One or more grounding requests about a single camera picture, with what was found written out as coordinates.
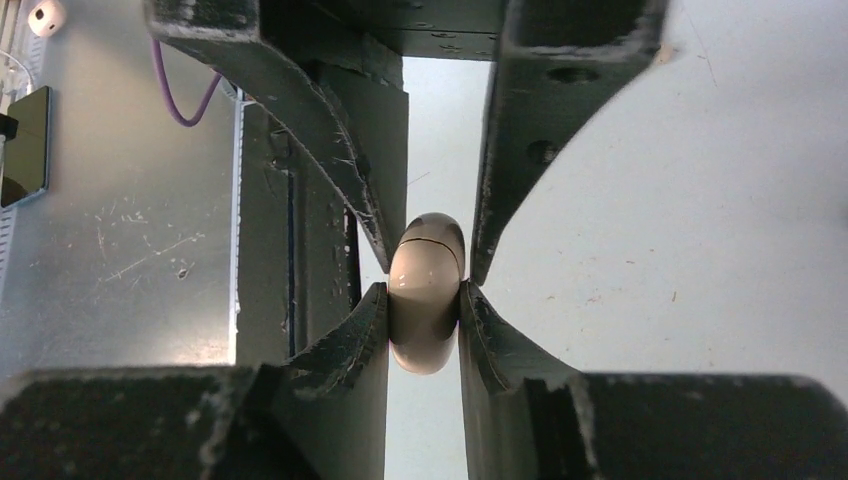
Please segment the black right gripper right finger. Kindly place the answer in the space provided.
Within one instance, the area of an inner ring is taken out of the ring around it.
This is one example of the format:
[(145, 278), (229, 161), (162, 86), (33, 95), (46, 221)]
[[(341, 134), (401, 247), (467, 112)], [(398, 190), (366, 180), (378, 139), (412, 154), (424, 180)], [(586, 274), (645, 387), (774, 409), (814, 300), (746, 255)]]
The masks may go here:
[(800, 376), (584, 373), (460, 288), (473, 479), (843, 479), (847, 411)]

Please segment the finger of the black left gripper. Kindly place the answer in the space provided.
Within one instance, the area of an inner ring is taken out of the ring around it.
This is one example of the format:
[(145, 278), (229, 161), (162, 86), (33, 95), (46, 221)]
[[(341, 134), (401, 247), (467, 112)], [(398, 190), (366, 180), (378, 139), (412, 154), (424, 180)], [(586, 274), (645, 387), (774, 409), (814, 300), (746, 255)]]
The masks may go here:
[(406, 226), (398, 56), (317, 1), (146, 1), (151, 36), (249, 94), (356, 216), (381, 267)]
[(507, 1), (490, 70), (470, 277), (556, 156), (660, 48), (665, 1)]

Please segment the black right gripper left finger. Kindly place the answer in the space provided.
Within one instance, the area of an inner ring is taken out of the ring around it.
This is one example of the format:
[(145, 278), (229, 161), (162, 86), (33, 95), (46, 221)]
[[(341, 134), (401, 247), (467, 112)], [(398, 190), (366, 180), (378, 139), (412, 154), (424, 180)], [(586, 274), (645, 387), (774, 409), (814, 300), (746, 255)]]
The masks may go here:
[(5, 479), (380, 479), (387, 292), (279, 366), (32, 371), (1, 388)]

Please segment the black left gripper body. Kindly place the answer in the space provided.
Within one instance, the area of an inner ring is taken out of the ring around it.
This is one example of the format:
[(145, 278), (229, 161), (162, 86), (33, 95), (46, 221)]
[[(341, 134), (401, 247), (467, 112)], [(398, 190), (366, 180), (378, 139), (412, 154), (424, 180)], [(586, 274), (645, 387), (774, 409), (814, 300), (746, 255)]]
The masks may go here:
[(405, 57), (490, 61), (503, 3), (491, 0), (318, 1), (321, 9)]

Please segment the white earbud charging case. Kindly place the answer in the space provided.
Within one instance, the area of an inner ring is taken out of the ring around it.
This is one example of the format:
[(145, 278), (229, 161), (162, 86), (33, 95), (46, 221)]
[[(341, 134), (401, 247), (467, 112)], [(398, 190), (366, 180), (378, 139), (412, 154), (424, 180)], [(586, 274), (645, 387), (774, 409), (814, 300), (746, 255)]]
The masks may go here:
[(417, 375), (441, 370), (453, 349), (465, 242), (458, 222), (438, 212), (416, 217), (401, 236), (388, 274), (388, 322), (398, 364)]

